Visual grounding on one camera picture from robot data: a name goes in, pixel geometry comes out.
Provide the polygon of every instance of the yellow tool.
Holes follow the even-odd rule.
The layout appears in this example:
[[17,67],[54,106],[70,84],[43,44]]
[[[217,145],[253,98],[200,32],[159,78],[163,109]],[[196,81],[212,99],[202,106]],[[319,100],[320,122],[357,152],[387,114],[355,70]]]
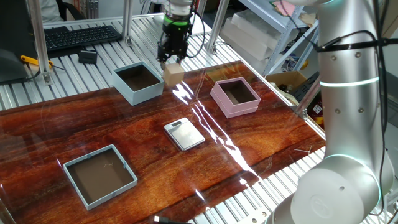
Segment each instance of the yellow tool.
[[[21,56],[21,60],[23,62],[32,64],[32,65],[39,65],[39,61],[34,59],[34,58],[30,58],[28,56],[22,55]],[[54,66],[54,63],[52,61],[49,61],[49,67],[52,68]]]

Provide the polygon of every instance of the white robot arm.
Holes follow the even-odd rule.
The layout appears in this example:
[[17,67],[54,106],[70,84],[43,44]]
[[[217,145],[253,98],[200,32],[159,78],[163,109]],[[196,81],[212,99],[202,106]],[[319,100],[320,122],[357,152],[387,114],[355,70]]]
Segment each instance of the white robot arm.
[[318,54],[325,158],[300,179],[296,193],[266,223],[361,223],[377,205],[382,209],[394,171],[382,140],[378,52],[375,47],[342,46],[377,38],[377,7],[371,0],[289,2],[318,8],[319,45],[350,35]]

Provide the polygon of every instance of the wooden block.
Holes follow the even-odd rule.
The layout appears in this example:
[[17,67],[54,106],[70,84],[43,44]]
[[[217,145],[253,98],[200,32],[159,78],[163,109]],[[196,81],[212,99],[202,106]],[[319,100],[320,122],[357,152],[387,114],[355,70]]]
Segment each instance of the wooden block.
[[178,63],[166,65],[163,79],[168,86],[175,86],[184,79],[184,69]]

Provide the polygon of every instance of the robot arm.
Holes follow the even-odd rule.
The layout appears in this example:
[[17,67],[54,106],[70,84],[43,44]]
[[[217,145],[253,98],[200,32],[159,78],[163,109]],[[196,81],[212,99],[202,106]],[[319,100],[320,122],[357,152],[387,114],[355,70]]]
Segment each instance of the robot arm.
[[[339,44],[377,38],[371,0],[288,1],[317,6],[320,45],[359,30],[370,34],[353,34]],[[394,180],[391,161],[383,153],[377,50],[335,47],[319,53],[318,59],[325,158],[300,179],[296,193],[276,208],[267,224],[360,223],[377,205],[382,208],[382,192]]]
[[177,55],[178,63],[187,56],[188,38],[193,26],[190,22],[193,0],[168,0],[164,6],[163,34],[158,43],[157,57],[162,69],[172,55]]

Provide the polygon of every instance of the glossy wood tabletop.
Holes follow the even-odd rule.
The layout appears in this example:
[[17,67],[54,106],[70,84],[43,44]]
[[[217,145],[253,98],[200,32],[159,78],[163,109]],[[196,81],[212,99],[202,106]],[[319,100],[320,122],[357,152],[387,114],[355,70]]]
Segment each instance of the glossy wood tabletop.
[[[244,77],[255,113],[226,119],[215,81]],[[181,152],[164,125],[188,118],[206,141]],[[136,187],[87,211],[62,165],[114,144]],[[114,88],[0,112],[0,199],[17,223],[187,221],[319,149],[324,140],[241,62],[188,72],[162,96],[131,106]]]

